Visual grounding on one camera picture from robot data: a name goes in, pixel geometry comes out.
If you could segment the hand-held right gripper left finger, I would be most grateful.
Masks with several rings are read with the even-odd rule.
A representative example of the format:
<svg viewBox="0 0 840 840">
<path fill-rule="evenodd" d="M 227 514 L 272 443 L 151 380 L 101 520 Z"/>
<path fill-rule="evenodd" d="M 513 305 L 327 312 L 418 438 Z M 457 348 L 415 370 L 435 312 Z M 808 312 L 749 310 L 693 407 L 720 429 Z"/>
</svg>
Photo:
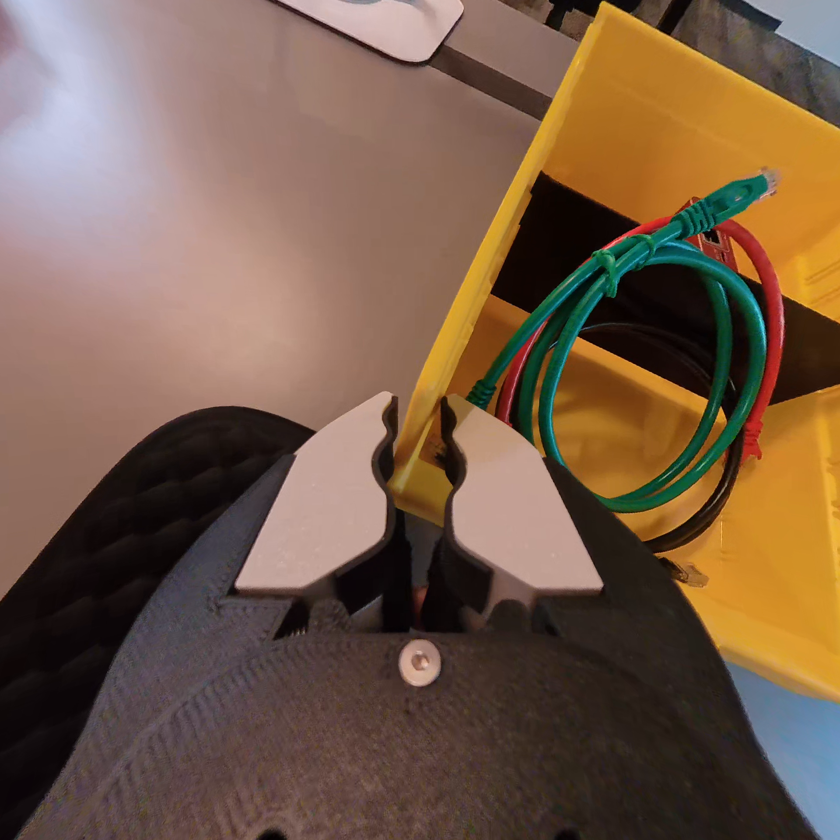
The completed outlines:
<svg viewBox="0 0 840 840">
<path fill-rule="evenodd" d="M 299 447 L 235 581 L 242 595 L 355 596 L 393 538 L 398 401 L 379 392 Z"/>
</svg>

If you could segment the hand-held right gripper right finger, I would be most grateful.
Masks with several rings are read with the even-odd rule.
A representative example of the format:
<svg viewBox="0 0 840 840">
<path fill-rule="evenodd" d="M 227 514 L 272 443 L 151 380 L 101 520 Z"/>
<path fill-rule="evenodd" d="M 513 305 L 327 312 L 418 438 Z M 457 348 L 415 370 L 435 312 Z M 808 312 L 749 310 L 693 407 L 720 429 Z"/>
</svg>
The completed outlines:
<svg viewBox="0 0 840 840">
<path fill-rule="evenodd" d="M 539 451 L 464 397 L 440 404 L 444 578 L 468 608 L 602 592 L 602 577 Z"/>
</svg>

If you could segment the red ethernet splitter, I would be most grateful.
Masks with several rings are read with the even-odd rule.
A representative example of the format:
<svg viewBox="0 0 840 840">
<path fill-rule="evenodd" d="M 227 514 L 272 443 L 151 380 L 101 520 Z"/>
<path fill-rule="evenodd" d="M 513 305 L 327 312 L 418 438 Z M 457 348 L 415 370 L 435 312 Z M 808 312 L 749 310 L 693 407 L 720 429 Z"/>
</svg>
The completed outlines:
<svg viewBox="0 0 840 840">
<path fill-rule="evenodd" d="M 713 228 L 687 237 L 685 241 L 697 248 L 704 256 L 722 263 L 735 272 L 739 271 L 732 240 L 727 234 L 721 234 Z"/>
</svg>

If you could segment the yellow plastic bin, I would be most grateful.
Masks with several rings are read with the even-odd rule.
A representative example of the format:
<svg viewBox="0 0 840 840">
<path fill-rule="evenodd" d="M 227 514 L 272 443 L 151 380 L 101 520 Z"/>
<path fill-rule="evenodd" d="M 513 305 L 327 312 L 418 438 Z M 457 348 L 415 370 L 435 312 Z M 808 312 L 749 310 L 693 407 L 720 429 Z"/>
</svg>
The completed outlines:
<svg viewBox="0 0 840 840">
<path fill-rule="evenodd" d="M 613 7 L 577 49 L 462 280 L 416 383 L 392 492 L 444 523 L 439 401 L 470 387 L 529 312 L 492 294 L 540 174 L 636 222 L 768 167 L 776 194 L 738 217 L 784 297 L 838 323 L 838 129 Z M 710 530 L 666 552 L 726 658 L 838 700 L 838 385 L 772 404 L 762 458 Z"/>
</svg>

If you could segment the black bin divider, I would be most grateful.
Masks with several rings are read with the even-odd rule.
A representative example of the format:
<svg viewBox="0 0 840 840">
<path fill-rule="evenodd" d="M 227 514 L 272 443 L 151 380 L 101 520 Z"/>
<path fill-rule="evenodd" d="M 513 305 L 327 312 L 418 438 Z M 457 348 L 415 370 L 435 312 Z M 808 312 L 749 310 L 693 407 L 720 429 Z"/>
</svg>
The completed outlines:
<svg viewBox="0 0 840 840">
<path fill-rule="evenodd" d="M 532 312 L 563 279 L 636 222 L 540 174 L 492 294 Z M 839 325 L 784 297 L 785 339 L 771 398 L 782 403 L 839 384 Z M 716 323 L 700 275 L 685 266 L 650 266 L 625 275 L 614 298 L 588 324 L 645 324 L 713 354 Z"/>
</svg>

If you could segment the white document stand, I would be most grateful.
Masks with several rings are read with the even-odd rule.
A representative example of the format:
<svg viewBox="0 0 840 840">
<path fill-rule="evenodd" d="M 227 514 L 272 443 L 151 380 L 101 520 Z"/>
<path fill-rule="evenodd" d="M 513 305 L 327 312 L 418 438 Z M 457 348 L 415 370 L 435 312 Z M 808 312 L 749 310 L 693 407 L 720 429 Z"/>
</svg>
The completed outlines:
<svg viewBox="0 0 840 840">
<path fill-rule="evenodd" d="M 465 11 L 460 1 L 279 1 L 279 5 L 412 65 L 432 58 Z"/>
</svg>

